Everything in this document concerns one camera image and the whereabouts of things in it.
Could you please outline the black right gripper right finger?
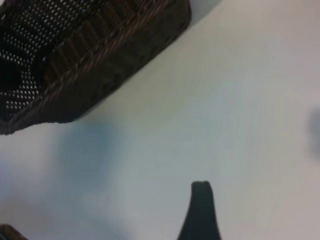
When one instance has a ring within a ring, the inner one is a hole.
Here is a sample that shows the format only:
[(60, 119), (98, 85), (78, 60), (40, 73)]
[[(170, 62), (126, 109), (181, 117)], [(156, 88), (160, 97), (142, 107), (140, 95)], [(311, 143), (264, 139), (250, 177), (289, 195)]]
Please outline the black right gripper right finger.
[(178, 240), (221, 240), (209, 181), (194, 181)]

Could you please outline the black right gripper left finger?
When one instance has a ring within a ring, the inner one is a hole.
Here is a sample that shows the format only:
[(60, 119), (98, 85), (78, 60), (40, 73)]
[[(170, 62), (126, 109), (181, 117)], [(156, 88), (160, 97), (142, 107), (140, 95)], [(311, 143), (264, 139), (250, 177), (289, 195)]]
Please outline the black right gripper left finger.
[(1, 224), (0, 240), (26, 240), (26, 237), (10, 224)]

